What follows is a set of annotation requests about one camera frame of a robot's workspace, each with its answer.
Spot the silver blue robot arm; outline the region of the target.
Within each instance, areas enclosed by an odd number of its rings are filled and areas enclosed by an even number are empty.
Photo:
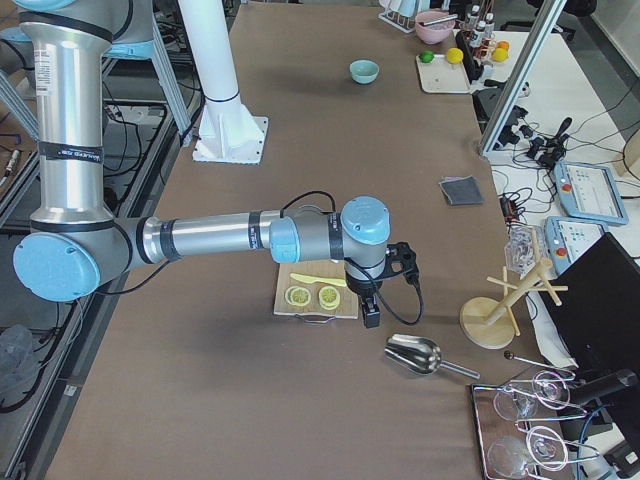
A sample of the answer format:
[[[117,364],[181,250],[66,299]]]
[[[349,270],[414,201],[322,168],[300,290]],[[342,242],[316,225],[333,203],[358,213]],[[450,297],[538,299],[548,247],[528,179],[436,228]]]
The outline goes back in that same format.
[[[194,255],[268,250],[278,263],[340,260],[367,327],[380,322],[379,287],[389,275],[390,218],[372,197],[342,211],[308,209],[162,221],[117,218],[103,195],[104,56],[148,57],[147,1],[23,1],[22,30],[34,47],[41,204],[13,253],[35,295],[71,301],[147,264]]]

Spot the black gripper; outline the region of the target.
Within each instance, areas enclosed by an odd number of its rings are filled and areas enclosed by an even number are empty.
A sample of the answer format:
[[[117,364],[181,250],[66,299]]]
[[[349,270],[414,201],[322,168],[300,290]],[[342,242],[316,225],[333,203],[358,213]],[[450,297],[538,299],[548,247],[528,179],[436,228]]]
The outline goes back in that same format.
[[[346,282],[351,291],[360,297],[363,324],[366,328],[380,326],[380,310],[374,297],[382,285],[378,277],[384,272],[379,263],[373,267],[359,265],[353,259],[346,260]]]

